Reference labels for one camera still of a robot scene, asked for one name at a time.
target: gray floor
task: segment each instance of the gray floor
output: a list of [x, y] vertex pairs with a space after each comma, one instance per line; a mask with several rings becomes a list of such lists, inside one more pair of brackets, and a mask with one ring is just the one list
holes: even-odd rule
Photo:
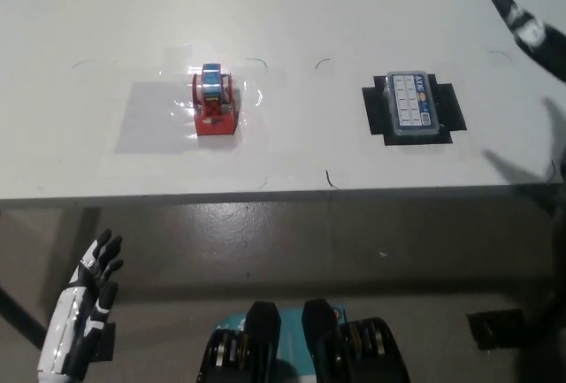
[[[125, 238], [118, 341], [87, 382], [195, 381], [223, 317], [321, 295], [350, 319], [384, 318], [413, 382], [566, 380], [563, 338], [479, 352], [467, 325], [470, 312], [536, 305], [552, 279], [550, 220], [520, 199], [2, 211], [0, 284], [46, 324], [105, 227]], [[0, 321], [0, 381], [34, 381], [38, 355]]]

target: white tabletop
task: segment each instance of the white tabletop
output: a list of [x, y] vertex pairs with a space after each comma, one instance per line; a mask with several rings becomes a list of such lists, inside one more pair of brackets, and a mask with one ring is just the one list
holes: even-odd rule
[[[517, 2], [566, 31], [563, 0]], [[536, 183], [566, 112], [490, 0], [3, 0], [0, 22], [4, 204], [309, 194], [334, 190], [327, 172], [346, 192]], [[195, 136], [209, 62], [241, 92], [234, 137]], [[362, 87], [410, 70], [454, 85], [453, 144], [370, 134]]]

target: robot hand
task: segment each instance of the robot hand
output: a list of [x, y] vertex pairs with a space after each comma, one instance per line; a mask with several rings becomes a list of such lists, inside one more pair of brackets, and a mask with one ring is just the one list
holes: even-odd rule
[[123, 265], [116, 259], [122, 238], [110, 238], [106, 230], [90, 245], [59, 296], [38, 364], [40, 383], [85, 378], [118, 292], [110, 276]]

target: sticker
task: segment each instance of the sticker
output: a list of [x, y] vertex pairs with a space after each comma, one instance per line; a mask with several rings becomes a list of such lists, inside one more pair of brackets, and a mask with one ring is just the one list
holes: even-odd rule
[[432, 127], [426, 76], [421, 73], [392, 75], [399, 127]]

